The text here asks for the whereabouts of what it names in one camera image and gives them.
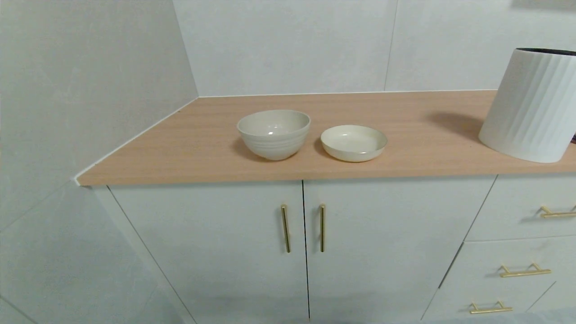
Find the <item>white cabinet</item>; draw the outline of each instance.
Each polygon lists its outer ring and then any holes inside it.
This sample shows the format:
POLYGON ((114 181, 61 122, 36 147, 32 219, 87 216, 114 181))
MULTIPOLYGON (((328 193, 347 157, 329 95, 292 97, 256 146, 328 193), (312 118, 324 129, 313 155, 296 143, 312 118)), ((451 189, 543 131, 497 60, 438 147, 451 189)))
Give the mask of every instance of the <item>white cabinet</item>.
POLYGON ((574 305, 576 305, 575 292, 576 276, 572 275, 560 279, 530 308, 529 311, 540 312, 574 307, 574 305))
POLYGON ((304 181, 311 321, 420 320, 494 178, 304 181))
POLYGON ((575 235, 575 209, 576 174, 498 175, 466 241, 575 235))
POLYGON ((466 242, 430 303, 424 320, 477 318, 497 313, 471 314, 472 303, 486 310, 500 308, 497 305, 500 301, 505 307, 511 307, 511 312, 550 309, 555 303, 559 305, 557 308, 573 306, 576 303, 574 285, 571 295, 562 289, 558 289, 557 296, 548 292, 543 294, 554 282, 568 282, 570 278, 572 284, 575 282, 574 246, 576 236, 466 242), (502 266, 512 274, 506 275, 502 266), (524 276, 515 276, 514 272, 524 276), (543 306, 530 308, 534 303, 543 306))
POLYGON ((308 320, 301 181, 111 190, 198 324, 308 320))

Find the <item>grout line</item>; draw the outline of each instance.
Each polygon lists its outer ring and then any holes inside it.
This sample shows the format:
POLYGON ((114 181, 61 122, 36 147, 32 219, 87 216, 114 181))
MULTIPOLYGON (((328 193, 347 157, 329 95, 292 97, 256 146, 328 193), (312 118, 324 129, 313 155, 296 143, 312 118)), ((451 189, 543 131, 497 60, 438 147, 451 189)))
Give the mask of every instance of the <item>grout line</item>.
POLYGON ((31 212, 34 208, 38 207, 40 204, 42 204, 46 199, 48 199, 50 196, 52 196, 53 194, 55 194, 58 190, 62 189, 65 185, 68 184, 69 181, 64 182, 64 184, 62 184, 61 186, 58 186, 56 189, 51 190, 47 195, 44 196, 44 198, 40 199, 40 201, 36 202, 35 204, 33 204, 30 208, 28 208, 27 210, 25 210, 20 216, 16 217, 13 221, 9 222, 6 226, 0 228, 0 232, 3 232, 5 230, 7 230, 10 226, 12 226, 12 224, 16 223, 19 219, 21 219, 22 217, 26 216, 29 212, 31 212))
POLYGON ((93 168, 96 164, 102 162, 104 159, 106 159, 107 157, 109 157, 110 155, 114 154, 117 150, 121 149, 122 147, 126 146, 128 143, 130 143, 131 141, 135 140, 137 137, 139 137, 140 135, 144 134, 145 132, 149 131, 152 127, 160 124, 161 122, 163 122, 164 120, 168 119, 170 116, 174 115, 175 113, 179 112, 180 110, 182 110, 184 107, 186 107, 187 105, 193 103, 196 99, 198 99, 199 97, 196 97, 194 99, 192 99, 190 102, 188 102, 187 104, 183 105, 182 107, 176 109, 175 111, 171 112, 168 116, 160 119, 159 121, 157 121, 156 123, 152 124, 152 126, 144 129, 143 131, 141 131, 140 133, 138 133, 136 136, 130 138, 126 143, 118 146, 117 148, 115 148, 114 150, 112 150, 110 153, 104 155, 102 158, 98 159, 96 162, 92 163, 91 165, 89 165, 88 167, 84 168, 82 171, 80 171, 78 174, 76 174, 73 177, 74 182, 80 186, 80 182, 78 182, 78 177, 81 176, 82 174, 84 174, 86 171, 90 170, 91 168, 93 168))
POLYGON ((198 98, 301 96, 301 95, 351 95, 351 94, 355 94, 355 93, 456 92, 456 91, 497 91, 497 89, 399 90, 399 91, 306 92, 306 93, 261 93, 261 94, 254 94, 254 95, 200 96, 200 97, 198 97, 198 98))
POLYGON ((20 308, 16 307, 16 305, 14 305, 13 303, 9 302, 6 298, 4 298, 3 296, 0 296, 0 299, 2 299, 6 304, 8 304, 10 307, 12 307, 15 311, 17 311, 18 313, 20 313, 20 315, 24 316, 24 318, 26 318, 27 320, 29 320, 30 322, 34 323, 34 324, 38 324, 38 322, 34 321, 34 319, 32 319, 30 316, 28 316, 26 313, 24 313, 20 308))
POLYGON ((192 313, 190 312, 190 310, 188 309, 188 306, 186 306, 186 304, 182 301, 182 298, 180 297, 180 295, 178 294, 178 292, 174 289, 174 286, 172 285, 172 283, 170 282, 170 280, 168 280, 168 277, 166 276, 166 274, 164 273, 164 271, 162 270, 162 268, 160 267, 160 265, 158 264, 158 262, 156 261, 156 259, 154 258, 154 256, 152 255, 152 252, 150 252, 150 249, 148 248, 148 246, 146 246, 146 243, 144 243, 144 240, 142 240, 142 238, 140 237, 140 233, 138 233, 138 231, 136 230, 136 228, 134 227, 134 225, 132 224, 132 221, 130 220, 130 218, 128 217, 128 215, 126 214, 126 212, 124 211, 124 208, 122 208, 120 202, 118 201, 118 199, 116 199, 116 196, 114 195, 114 193, 112 192, 112 190, 110 189, 109 186, 106 186, 106 188, 108 189, 108 191, 110 192, 110 195, 112 195, 112 198, 116 201, 116 203, 118 204, 118 208, 120 208, 120 210, 122 211, 122 213, 124 214, 124 217, 126 218, 126 220, 128 221, 128 223, 130 223, 130 226, 132 226, 132 229, 134 230, 134 233, 136 233, 136 235, 138 236, 138 239, 140 239, 140 242, 142 242, 142 245, 144 246, 144 248, 146 249, 146 251, 148 252, 148 254, 150 255, 150 257, 152 258, 152 260, 154 261, 154 263, 156 264, 156 267, 158 267, 158 269, 160 270, 160 272, 162 273, 162 275, 164 276, 164 278, 166 279, 166 282, 168 283, 168 285, 170 285, 170 287, 172 288, 172 290, 174 291, 174 293, 176 294, 176 297, 178 297, 178 299, 180 299, 180 302, 182 303, 182 305, 184 306, 184 308, 186 309, 186 311, 188 312, 188 314, 190 315, 190 318, 192 318, 192 320, 194 322, 197 323, 196 319, 194 319, 194 317, 192 316, 192 313))
POLYGON ((394 10, 394 22, 392 23, 392 37, 390 37, 390 50, 388 51, 388 61, 386 62, 386 75, 384 76, 384 91, 386 91, 386 84, 388 83, 388 69, 390 68, 390 58, 392 57, 392 45, 394 44, 394 31, 396 30, 396 16, 398 16, 399 1, 400 0, 396 0, 396 8, 394 10))
POLYGON ((188 49, 186 48, 186 44, 184 43, 184 34, 182 33, 182 28, 180 27, 180 20, 178 20, 178 14, 176 13, 176 4, 172 1, 172 9, 174 12, 174 19, 176 20, 176 25, 178 26, 178 32, 180 33, 180 40, 182 48, 184 48, 184 53, 186 54, 186 61, 188 61, 188 66, 190 67, 190 75, 192 76, 192 82, 194 82, 194 90, 196 90, 197 97, 200 97, 200 93, 198 91, 198 85, 196 84, 196 79, 194 79, 194 71, 192 70, 192 60, 190 60, 190 55, 188 55, 188 49))

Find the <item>gold handle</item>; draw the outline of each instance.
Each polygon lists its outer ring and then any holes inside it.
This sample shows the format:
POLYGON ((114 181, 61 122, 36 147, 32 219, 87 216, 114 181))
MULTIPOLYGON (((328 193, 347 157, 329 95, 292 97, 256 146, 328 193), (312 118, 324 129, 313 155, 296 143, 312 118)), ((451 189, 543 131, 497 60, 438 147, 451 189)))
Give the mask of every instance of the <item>gold handle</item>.
POLYGON ((326 205, 320 205, 320 252, 324 252, 326 244, 326 205))
POLYGON ((518 271, 518 272, 510 272, 510 270, 508 270, 508 268, 505 265, 502 265, 501 269, 504 269, 504 273, 500 274, 500 277, 502 278, 508 278, 508 277, 522 277, 522 276, 534 276, 535 274, 548 274, 548 273, 552 273, 552 270, 550 269, 541 269, 536 263, 531 264, 530 266, 533 266, 534 268, 536 268, 536 270, 529 270, 529 271, 518 271))
POLYGON ((540 209, 544 211, 543 214, 540 214, 542 218, 576 217, 576 212, 552 213, 546 206, 542 206, 540 209))
POLYGON ((286 217, 286 204, 282 204, 282 223, 284 224, 284 240, 286 241, 286 252, 290 253, 290 232, 288 231, 288 218, 286 217))
POLYGON ((500 308, 479 309, 475 303, 472 303, 472 307, 474 307, 474 309, 470 311, 470 314, 488 314, 491 312, 509 312, 514 310, 512 307, 504 307, 504 304, 502 304, 501 301, 498 301, 498 304, 500 305, 500 308))

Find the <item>wall tile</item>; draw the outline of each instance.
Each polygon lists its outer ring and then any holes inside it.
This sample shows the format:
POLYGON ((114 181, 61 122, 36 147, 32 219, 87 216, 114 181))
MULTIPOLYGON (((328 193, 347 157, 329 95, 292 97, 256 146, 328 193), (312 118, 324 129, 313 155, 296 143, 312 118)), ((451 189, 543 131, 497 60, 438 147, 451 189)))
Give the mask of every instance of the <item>wall tile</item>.
POLYGON ((171 1, 2 4, 0 230, 198 96, 171 1))
POLYGON ((144 310, 131 324, 184 324, 174 306, 168 302, 161 289, 156 288, 144 310))
POLYGON ((5 324, 34 324, 18 311, 12 308, 3 299, 0 299, 0 323, 5 324))
POLYGON ((68 182, 0 233, 0 294, 39 323, 124 323, 156 282, 91 190, 68 182))
POLYGON ((516 47, 576 50, 576 4, 402 0, 386 91, 497 89, 516 47))
POLYGON ((201 96, 382 91, 396 0, 174 0, 201 96))

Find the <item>shallow dish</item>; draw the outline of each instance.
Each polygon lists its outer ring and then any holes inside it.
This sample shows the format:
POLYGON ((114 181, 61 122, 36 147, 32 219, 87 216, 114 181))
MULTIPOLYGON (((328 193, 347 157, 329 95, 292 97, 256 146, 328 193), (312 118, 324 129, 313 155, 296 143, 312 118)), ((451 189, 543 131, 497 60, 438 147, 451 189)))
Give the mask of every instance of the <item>shallow dish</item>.
POLYGON ((236 126, 252 153, 278 161, 296 154, 310 129, 310 117, 295 110, 267 110, 248 115, 236 126))
POLYGON ((320 136, 324 150, 338 160, 364 162, 384 150, 388 139, 379 130, 358 125, 340 125, 326 129, 320 136))

